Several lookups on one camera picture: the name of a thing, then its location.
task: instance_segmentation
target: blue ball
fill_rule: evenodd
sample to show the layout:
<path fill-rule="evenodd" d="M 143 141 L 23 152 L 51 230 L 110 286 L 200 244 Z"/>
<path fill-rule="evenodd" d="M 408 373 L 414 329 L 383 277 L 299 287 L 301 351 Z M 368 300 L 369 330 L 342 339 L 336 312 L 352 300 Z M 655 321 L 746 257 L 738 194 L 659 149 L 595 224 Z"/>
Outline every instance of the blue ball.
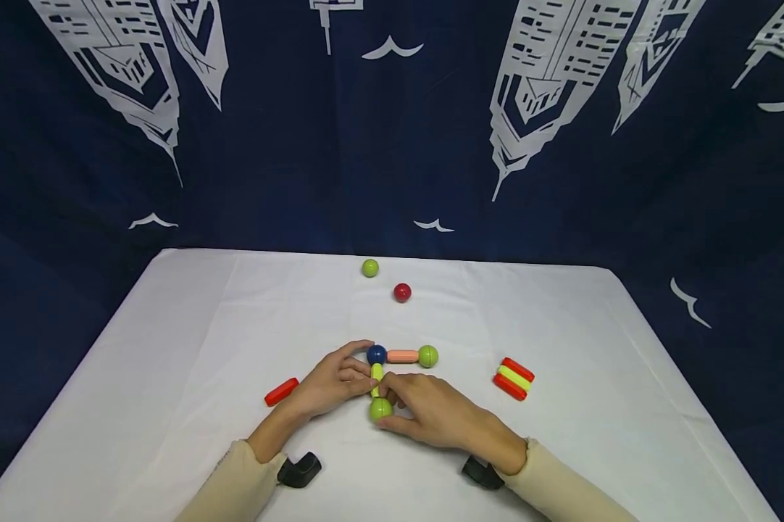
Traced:
<path fill-rule="evenodd" d="M 373 364 L 386 364 L 386 348 L 376 344 L 366 350 L 366 361 L 369 365 Z"/>

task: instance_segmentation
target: ball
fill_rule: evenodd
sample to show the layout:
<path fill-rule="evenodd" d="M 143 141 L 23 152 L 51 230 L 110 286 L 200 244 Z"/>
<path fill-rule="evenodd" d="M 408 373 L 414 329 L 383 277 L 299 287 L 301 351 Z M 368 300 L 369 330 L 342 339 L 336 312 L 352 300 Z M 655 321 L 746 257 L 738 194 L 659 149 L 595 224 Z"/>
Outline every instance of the ball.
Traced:
<path fill-rule="evenodd" d="M 366 350 L 366 361 L 369 365 L 373 364 L 386 364 L 386 348 L 376 344 Z"/>
<path fill-rule="evenodd" d="M 418 363 L 424 368 L 432 368 L 439 362 L 439 351 L 426 344 L 418 350 Z"/>
<path fill-rule="evenodd" d="M 389 402 L 383 397 L 376 397 L 372 399 L 369 406 L 369 416 L 373 422 L 378 422 L 383 417 L 388 417 L 392 414 L 392 402 Z"/>
<path fill-rule="evenodd" d="M 366 259 L 363 262 L 363 275 L 366 277 L 375 277 L 380 270 L 378 262 L 374 259 Z"/>
<path fill-rule="evenodd" d="M 409 288 L 408 284 L 401 283 L 394 287 L 394 298 L 396 298 L 398 302 L 407 302 L 410 297 L 412 297 L 412 289 Z"/>

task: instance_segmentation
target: beige sleeve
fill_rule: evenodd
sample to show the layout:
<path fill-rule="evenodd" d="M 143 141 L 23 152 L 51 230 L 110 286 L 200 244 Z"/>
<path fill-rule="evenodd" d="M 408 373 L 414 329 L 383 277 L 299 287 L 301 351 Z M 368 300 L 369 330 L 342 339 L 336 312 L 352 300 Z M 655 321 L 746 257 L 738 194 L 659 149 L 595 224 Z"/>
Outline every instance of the beige sleeve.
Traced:
<path fill-rule="evenodd" d="M 237 440 L 175 521 L 254 521 L 276 489 L 286 458 L 279 454 L 262 465 L 250 445 Z"/>
<path fill-rule="evenodd" d="M 551 522 L 638 522 L 534 439 L 528 440 L 522 470 L 513 477 L 501 473 L 500 477 Z"/>

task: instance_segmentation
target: navy curtain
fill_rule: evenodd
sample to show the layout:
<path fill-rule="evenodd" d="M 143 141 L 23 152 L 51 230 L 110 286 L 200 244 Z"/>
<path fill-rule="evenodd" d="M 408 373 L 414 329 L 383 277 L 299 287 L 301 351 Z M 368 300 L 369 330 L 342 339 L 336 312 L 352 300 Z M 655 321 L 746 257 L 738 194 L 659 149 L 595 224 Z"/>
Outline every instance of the navy curtain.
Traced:
<path fill-rule="evenodd" d="M 784 520 L 784 0 L 0 0 L 0 473 L 162 247 L 610 268 Z"/>

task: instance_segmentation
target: black clip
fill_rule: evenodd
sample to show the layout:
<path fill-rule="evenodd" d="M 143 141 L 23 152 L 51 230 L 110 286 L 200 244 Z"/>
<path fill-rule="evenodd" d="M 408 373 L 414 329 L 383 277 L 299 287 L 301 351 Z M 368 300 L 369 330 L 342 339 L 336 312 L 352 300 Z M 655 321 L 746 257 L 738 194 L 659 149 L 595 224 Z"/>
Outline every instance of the black clip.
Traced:
<path fill-rule="evenodd" d="M 290 461 L 290 458 L 286 460 L 282 468 L 279 469 L 276 479 L 279 484 L 284 484 L 288 488 L 303 489 L 314 480 L 321 469 L 322 463 L 319 458 L 311 452 L 307 452 L 302 460 L 295 465 Z"/>
<path fill-rule="evenodd" d="M 490 463 L 485 467 L 472 455 L 468 458 L 467 462 L 464 463 L 462 474 L 467 475 L 476 484 L 481 485 L 481 487 L 489 491 L 496 491 L 505 485 L 505 482 L 499 477 L 496 473 L 496 469 L 494 469 Z"/>

